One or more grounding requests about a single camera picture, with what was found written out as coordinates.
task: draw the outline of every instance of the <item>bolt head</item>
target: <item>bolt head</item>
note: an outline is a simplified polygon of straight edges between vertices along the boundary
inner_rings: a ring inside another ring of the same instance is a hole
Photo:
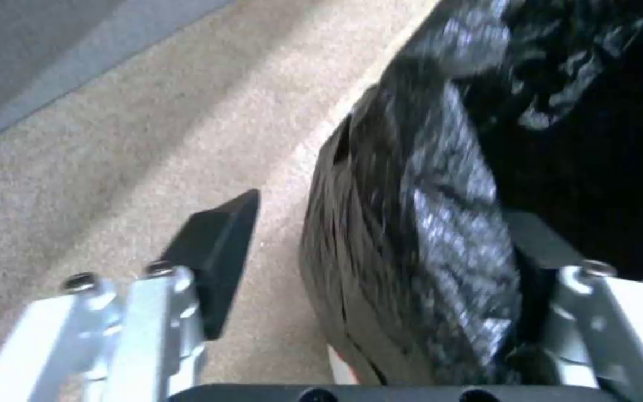
[[[582,268],[582,276],[584,277],[615,277],[617,276],[617,269],[606,262],[597,260],[582,260],[579,265]]]
[[[175,275],[175,265],[167,261],[156,261],[145,269],[146,277],[162,277]]]
[[[99,277],[92,272],[81,272],[70,276],[61,285],[61,291],[73,295],[75,293],[96,290],[99,287]]]

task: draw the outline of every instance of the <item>black plastic base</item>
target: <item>black plastic base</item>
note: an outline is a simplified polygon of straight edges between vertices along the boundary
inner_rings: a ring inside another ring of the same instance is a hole
[[[617,402],[584,387],[363,387],[215,384],[174,395],[173,402]]]

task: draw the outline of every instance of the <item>black garbage bag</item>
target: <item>black garbage bag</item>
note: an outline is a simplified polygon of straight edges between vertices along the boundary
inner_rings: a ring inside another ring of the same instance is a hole
[[[643,277],[643,2],[443,0],[322,147],[301,274],[360,382],[520,379],[501,205]]]

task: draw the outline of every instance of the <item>gray floor mat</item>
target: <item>gray floor mat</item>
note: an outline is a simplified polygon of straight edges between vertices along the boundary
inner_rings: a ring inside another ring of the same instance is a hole
[[[0,131],[230,0],[0,0]]]

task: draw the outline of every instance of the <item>beige carpet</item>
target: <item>beige carpet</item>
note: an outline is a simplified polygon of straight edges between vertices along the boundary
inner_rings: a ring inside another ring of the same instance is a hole
[[[129,283],[189,214],[260,188],[204,381],[329,382],[296,262],[311,170],[431,3],[240,0],[0,135],[0,345],[68,275]]]

